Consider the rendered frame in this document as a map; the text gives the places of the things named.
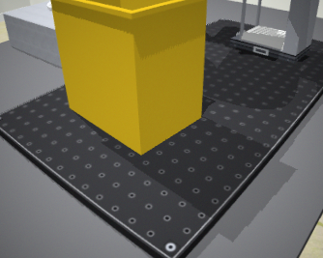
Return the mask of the yellow open-top bin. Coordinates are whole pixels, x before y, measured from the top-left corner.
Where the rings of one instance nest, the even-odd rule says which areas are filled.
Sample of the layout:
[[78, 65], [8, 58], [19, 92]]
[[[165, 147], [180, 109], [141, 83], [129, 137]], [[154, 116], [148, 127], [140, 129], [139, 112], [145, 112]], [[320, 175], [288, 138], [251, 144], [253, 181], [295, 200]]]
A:
[[71, 110], [140, 155], [201, 118], [207, 0], [50, 2]]

